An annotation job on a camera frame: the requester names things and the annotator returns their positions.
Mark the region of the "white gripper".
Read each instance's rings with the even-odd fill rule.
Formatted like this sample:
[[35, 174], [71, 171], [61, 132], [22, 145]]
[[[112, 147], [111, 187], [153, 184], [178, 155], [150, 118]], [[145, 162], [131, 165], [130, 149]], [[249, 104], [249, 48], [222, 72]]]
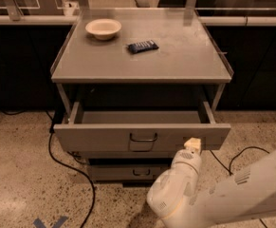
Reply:
[[176, 152], [172, 161], [172, 168], [184, 164], [190, 166], [196, 173], [199, 173], [202, 164], [200, 157], [201, 140], [198, 138], [190, 138], [185, 141], [184, 148]]

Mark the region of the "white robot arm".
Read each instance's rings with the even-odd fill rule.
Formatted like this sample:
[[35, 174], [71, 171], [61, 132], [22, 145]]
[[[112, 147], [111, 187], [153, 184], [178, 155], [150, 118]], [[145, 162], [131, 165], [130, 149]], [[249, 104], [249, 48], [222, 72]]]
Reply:
[[201, 141], [190, 138], [153, 183], [147, 203], [167, 228], [208, 228], [276, 216], [276, 150], [198, 192]]

